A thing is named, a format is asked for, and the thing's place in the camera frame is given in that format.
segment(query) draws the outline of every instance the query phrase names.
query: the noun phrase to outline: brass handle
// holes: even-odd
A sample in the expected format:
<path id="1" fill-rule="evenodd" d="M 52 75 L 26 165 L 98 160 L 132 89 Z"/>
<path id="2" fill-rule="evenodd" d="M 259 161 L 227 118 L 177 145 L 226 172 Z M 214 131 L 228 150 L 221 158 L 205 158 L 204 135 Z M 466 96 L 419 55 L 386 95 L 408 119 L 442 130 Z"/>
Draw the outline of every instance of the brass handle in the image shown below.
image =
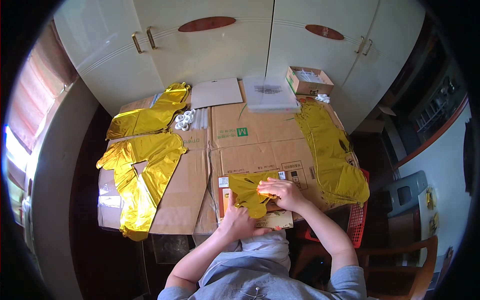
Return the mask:
<path id="1" fill-rule="evenodd" d="M 158 49 L 158 47 L 155 46 L 155 42 L 153 41 L 152 32 L 150 31 L 150 28 L 152 27 L 151 26 L 147 27 L 147 36 L 148 36 L 148 40 L 150 41 L 150 46 L 152 46 L 152 49 L 155 50 L 155 49 Z"/>
<path id="2" fill-rule="evenodd" d="M 365 51 L 365 53 L 362 53 L 363 55 L 367 55 L 368 54 L 368 51 L 370 51 L 370 48 L 372 47 L 372 43 L 373 41 L 371 39 L 368 39 L 370 41 L 370 43 L 368 44 L 368 48 L 367 48 L 367 51 Z"/>
<path id="3" fill-rule="evenodd" d="M 357 49 L 357 51 L 355 51 L 355 53 L 359 53 L 359 52 L 360 52 L 360 47 L 361 47 L 361 45 L 363 44 L 363 39 L 364 39 L 364 37 L 363 37 L 363 36 L 360 36 L 360 37 L 361 37 L 361 42 L 360 42 L 359 48 Z"/>
<path id="4" fill-rule="evenodd" d="M 137 37 L 135 36 L 136 34 L 137 34 L 136 31 L 132 34 L 133 43 L 135 44 L 135 47 L 137 48 L 138 54 L 142 54 L 143 51 L 142 51 L 142 49 L 140 49 L 140 45 L 138 44 Z"/>

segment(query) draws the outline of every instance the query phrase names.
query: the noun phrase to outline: cabinet door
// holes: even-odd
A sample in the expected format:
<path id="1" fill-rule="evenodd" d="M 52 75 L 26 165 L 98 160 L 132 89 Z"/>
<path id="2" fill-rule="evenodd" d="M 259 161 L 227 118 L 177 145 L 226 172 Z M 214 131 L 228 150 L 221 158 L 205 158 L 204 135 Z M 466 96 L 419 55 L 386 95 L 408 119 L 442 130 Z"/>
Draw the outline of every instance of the cabinet door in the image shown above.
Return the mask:
<path id="1" fill-rule="evenodd" d="M 149 45 L 131 1 L 68 0 L 54 19 L 70 60 L 110 115 L 164 90 L 152 58 L 139 54 L 133 43 L 138 31 L 140 47 Z"/>
<path id="2" fill-rule="evenodd" d="M 160 78 L 196 84 L 213 79 L 264 76 L 273 0 L 134 0 L 141 27 L 158 49 L 149 47 Z M 180 32 L 188 22 L 232 17 L 233 24 L 196 32 Z"/>
<path id="3" fill-rule="evenodd" d="M 370 34 L 372 47 L 359 55 L 348 79 L 330 95 L 331 105 L 351 133 L 383 97 L 407 61 L 420 34 L 425 10 L 415 0 L 380 0 Z M 368 49 L 365 43 L 362 52 Z"/>
<path id="4" fill-rule="evenodd" d="M 361 37 L 366 36 L 378 0 L 276 0 L 267 76 L 285 76 L 288 66 L 325 71 L 340 87 L 357 57 Z M 305 29 L 314 24 L 344 36 L 334 40 Z"/>

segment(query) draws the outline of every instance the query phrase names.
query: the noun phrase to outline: red plastic basket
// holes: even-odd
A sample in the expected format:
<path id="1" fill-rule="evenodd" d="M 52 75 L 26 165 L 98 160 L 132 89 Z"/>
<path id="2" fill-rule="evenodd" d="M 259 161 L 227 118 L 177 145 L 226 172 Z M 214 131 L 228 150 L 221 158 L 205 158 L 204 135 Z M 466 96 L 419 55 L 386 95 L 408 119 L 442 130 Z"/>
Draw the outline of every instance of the red plastic basket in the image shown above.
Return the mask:
<path id="1" fill-rule="evenodd" d="M 367 183 L 370 184 L 370 174 L 361 169 Z M 367 202 L 360 207 L 358 204 L 353 204 L 350 208 L 350 219 L 348 220 L 347 235 L 352 240 L 354 248 L 359 248 L 361 244 L 361 238 L 363 236 L 363 229 L 365 228 L 365 218 L 367 217 Z"/>
<path id="2" fill-rule="evenodd" d="M 367 183 L 370 183 L 370 174 L 361 169 L 365 177 L 367 178 Z M 361 238 L 363 236 L 363 229 L 365 227 L 365 218 L 367 216 L 367 202 L 363 204 L 363 207 L 360 207 L 358 204 L 352 204 L 350 206 L 350 217 L 348 219 L 347 235 L 352 240 L 354 248 L 359 248 L 361 244 Z M 319 241 L 315 233 L 312 231 L 310 226 L 305 223 L 304 226 L 297 227 L 297 236 L 302 239 Z"/>

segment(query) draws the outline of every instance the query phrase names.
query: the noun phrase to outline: gold foil balloon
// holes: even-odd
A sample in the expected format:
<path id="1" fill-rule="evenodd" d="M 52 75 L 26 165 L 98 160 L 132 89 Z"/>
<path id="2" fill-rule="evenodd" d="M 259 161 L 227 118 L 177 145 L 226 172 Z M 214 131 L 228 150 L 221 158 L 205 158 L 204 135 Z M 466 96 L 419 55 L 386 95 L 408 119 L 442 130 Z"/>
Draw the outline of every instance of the gold foil balloon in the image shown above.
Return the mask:
<path id="1" fill-rule="evenodd" d="M 270 194 L 259 194 L 257 192 L 258 183 L 267 178 L 277 178 L 278 172 L 263 172 L 252 174 L 229 174 L 228 185 L 232 192 L 237 194 L 235 207 L 244 206 L 248 208 L 248 214 L 254 219 L 263 217 L 267 213 L 267 202 L 275 198 Z"/>
<path id="2" fill-rule="evenodd" d="M 107 140 L 118 139 L 164 130 L 180 109 L 187 105 L 183 102 L 188 96 L 190 86 L 185 82 L 171 84 L 157 99 L 151 108 L 135 109 L 116 115 L 107 131 Z"/>
<path id="3" fill-rule="evenodd" d="M 328 203 L 363 205 L 370 190 L 363 172 L 345 161 L 353 152 L 348 134 L 337 128 L 323 104 L 307 98 L 295 115 L 314 160 L 317 184 Z"/>
<path id="4" fill-rule="evenodd" d="M 125 201 L 120 231 L 132 240 L 144 240 L 152 225 L 180 156 L 187 151 L 178 134 L 163 132 L 113 143 L 97 162 L 97 168 L 114 170 L 115 186 Z M 138 174 L 134 164 L 147 161 Z"/>

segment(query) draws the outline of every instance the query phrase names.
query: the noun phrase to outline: wooden chair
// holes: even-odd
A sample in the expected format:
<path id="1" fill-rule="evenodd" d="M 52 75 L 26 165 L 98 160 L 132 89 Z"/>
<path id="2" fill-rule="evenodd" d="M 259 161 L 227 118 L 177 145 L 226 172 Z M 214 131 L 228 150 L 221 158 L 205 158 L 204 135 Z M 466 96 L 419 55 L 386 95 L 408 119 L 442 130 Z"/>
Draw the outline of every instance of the wooden chair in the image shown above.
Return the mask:
<path id="1" fill-rule="evenodd" d="M 433 271 L 435 269 L 435 262 L 437 259 L 437 245 L 438 239 L 436 236 L 433 236 L 427 240 L 422 240 L 405 247 L 390 249 L 356 249 L 357 256 L 359 257 L 359 264 L 364 270 L 365 282 L 367 282 L 367 295 L 374 298 L 387 300 L 423 299 L 433 277 Z M 427 248 L 427 258 L 421 267 L 369 266 L 371 256 L 403 254 L 420 250 L 422 248 Z M 300 251 L 295 268 L 292 271 L 292 278 L 296 278 L 314 257 L 327 255 L 328 253 L 320 243 L 304 245 Z M 375 280 L 375 278 L 381 278 L 382 280 L 387 281 L 390 287 L 393 287 L 396 285 L 396 283 L 394 280 L 390 280 L 389 278 L 396 276 L 397 280 L 401 281 L 402 278 L 405 277 L 404 275 L 409 275 L 411 278 L 413 278 L 413 283 L 408 291 L 403 290 L 403 294 L 390 295 L 369 289 L 368 279 Z"/>

